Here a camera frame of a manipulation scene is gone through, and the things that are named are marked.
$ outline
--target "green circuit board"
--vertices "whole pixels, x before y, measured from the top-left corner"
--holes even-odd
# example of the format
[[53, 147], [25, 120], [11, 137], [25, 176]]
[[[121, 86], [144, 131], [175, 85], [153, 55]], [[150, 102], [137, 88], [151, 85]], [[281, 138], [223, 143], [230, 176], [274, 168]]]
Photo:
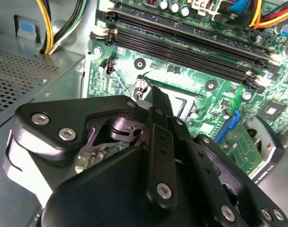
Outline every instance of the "green circuit board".
[[[176, 17], [175, 15], [151, 9], [139, 3], [137, 0], [123, 0], [123, 2], [135, 5], [146, 10]], [[268, 12], [275, 8], [276, 5], [268, 2], [263, 4], [263, 12]], [[211, 17], [206, 16], [204, 19], [190, 15], [187, 18], [180, 18], [187, 23], [201, 26], [205, 29], [225, 33], [228, 36], [248, 41], [248, 34], [239, 28], [229, 28], [211, 21]], [[264, 46], [273, 50], [277, 55], [282, 56], [286, 49], [287, 36], [281, 36], [274, 33], [274, 28], [265, 32], [262, 42], [255, 44]], [[193, 102], [196, 107], [196, 114], [186, 120], [186, 124], [193, 136], [206, 134], [214, 138], [223, 124], [225, 123], [222, 110], [226, 109], [232, 116], [235, 111], [239, 111], [242, 119], [230, 130], [222, 140], [220, 147], [222, 150], [247, 174], [252, 175], [260, 167], [262, 160], [251, 137], [247, 133], [242, 120], [251, 116], [258, 115], [262, 117], [277, 134], [284, 134], [288, 128], [288, 60], [285, 59], [279, 66], [277, 78], [272, 79], [270, 85], [265, 88], [262, 94], [248, 91], [243, 85], [231, 82], [229, 80], [217, 78], [196, 70], [182, 67], [180, 65], [168, 63], [149, 55], [141, 54], [136, 51], [116, 46], [107, 46], [104, 41], [93, 41], [94, 49], [100, 49], [101, 54], [92, 54], [90, 63], [89, 83], [87, 97], [126, 95], [132, 97], [138, 75], [145, 75], [151, 81], [159, 83], [161, 87], [186, 91], [193, 95]], [[111, 74], [105, 70], [100, 71], [99, 66], [109, 58], [115, 58], [116, 63]], [[233, 59], [224, 57], [225, 60], [237, 62]], [[142, 70], [136, 69], [135, 61], [143, 59], [146, 63]], [[273, 74], [267, 70], [259, 71], [259, 75], [271, 79]], [[216, 88], [208, 90], [206, 84], [210, 81], [216, 82]], [[251, 93], [251, 99], [245, 100], [243, 93]], [[171, 100], [173, 109], [179, 109], [179, 102]]]

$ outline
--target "screw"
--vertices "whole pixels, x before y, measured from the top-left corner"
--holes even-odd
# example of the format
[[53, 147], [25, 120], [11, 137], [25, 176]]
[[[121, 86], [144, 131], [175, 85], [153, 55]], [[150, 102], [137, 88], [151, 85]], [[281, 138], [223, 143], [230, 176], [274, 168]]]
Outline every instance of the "screw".
[[159, 114], [159, 115], [163, 115], [162, 110], [156, 108], [155, 111], [157, 112], [157, 114]]
[[229, 220], [230, 222], [234, 222], [235, 221], [235, 216], [234, 216], [234, 213], [232, 212], [232, 210], [224, 205], [221, 207], [221, 212], [222, 214], [224, 215], [224, 217]]
[[49, 123], [49, 118], [43, 113], [36, 113], [32, 115], [31, 120], [38, 125], [45, 125]]
[[273, 209], [273, 212], [275, 213], [276, 217], [280, 220], [280, 221], [284, 221], [284, 217], [283, 215], [276, 209]]
[[183, 125], [183, 121], [180, 118], [177, 118], [177, 123]]
[[59, 137], [64, 141], [73, 141], [77, 135], [74, 130], [64, 128], [59, 131]]
[[157, 192], [165, 200], [169, 200], [171, 198], [171, 189], [164, 183], [159, 183], [157, 185]]
[[129, 105], [130, 107], [134, 108], [135, 104], [133, 104], [132, 102], [127, 102], [127, 105]]
[[264, 217], [266, 217], [266, 219], [268, 221], [272, 221], [271, 215], [265, 209], [261, 209], [261, 211], [262, 211], [262, 214], [264, 215]]
[[210, 143], [209, 139], [207, 139], [206, 137], [203, 137], [203, 141], [204, 141], [205, 143]]

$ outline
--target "perforated metal panel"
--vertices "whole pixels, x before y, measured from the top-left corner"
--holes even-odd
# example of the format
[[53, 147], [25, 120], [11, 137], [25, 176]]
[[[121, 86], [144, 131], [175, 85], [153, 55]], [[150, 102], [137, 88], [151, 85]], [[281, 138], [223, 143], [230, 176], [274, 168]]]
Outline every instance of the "perforated metal panel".
[[0, 113], [59, 68], [0, 52]]

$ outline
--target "wire bundle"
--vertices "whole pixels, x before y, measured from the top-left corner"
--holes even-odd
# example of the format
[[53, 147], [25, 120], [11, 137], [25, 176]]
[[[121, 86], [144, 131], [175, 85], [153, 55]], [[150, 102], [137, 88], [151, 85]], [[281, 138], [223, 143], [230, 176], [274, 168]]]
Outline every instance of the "wire bundle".
[[43, 54], [52, 54], [61, 44], [61, 42], [66, 39], [78, 26], [80, 23], [88, 0], [77, 0], [76, 7], [69, 18], [69, 20], [64, 24], [64, 26], [57, 32], [54, 36], [53, 29], [51, 25], [51, 12], [49, 7], [48, 0], [36, 0], [39, 8], [42, 12], [46, 26], [46, 36], [43, 44], [41, 53]]
[[253, 27], [254, 29], [268, 28], [288, 19], [288, 1], [263, 16], [261, 15], [262, 0], [256, 0], [255, 5], [255, 12], [249, 27]]

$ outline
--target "blue sata port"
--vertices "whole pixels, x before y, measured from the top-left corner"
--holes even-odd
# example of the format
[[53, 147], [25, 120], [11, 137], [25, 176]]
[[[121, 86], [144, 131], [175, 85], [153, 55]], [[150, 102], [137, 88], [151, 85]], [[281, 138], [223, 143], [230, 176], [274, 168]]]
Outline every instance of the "blue sata port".
[[235, 125], [238, 123], [240, 118], [241, 118], [241, 114], [238, 110], [236, 110], [234, 115], [224, 123], [224, 125], [222, 126], [222, 128], [220, 129], [216, 137], [214, 138], [214, 142], [219, 145], [222, 139], [229, 132], [229, 130], [235, 127]]

